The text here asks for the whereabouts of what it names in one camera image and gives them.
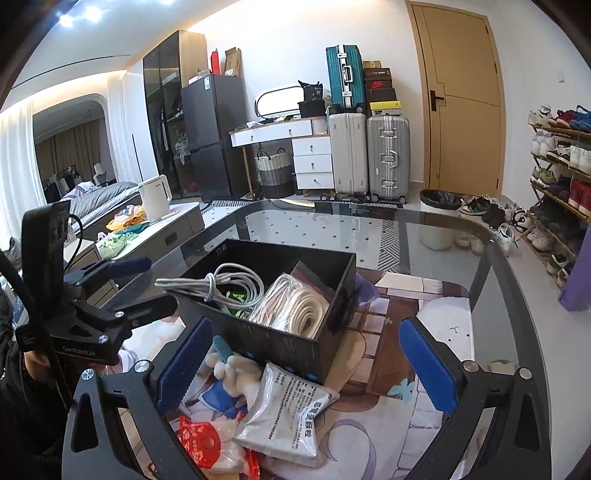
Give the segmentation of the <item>left hand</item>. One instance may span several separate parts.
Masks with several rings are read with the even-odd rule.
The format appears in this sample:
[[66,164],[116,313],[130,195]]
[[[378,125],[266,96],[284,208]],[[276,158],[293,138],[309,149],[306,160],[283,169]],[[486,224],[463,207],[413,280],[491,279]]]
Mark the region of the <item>left hand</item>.
[[35,351],[24,352],[22,360],[24,369],[22,376],[24,378],[42,383],[54,382],[51,365],[45,354]]

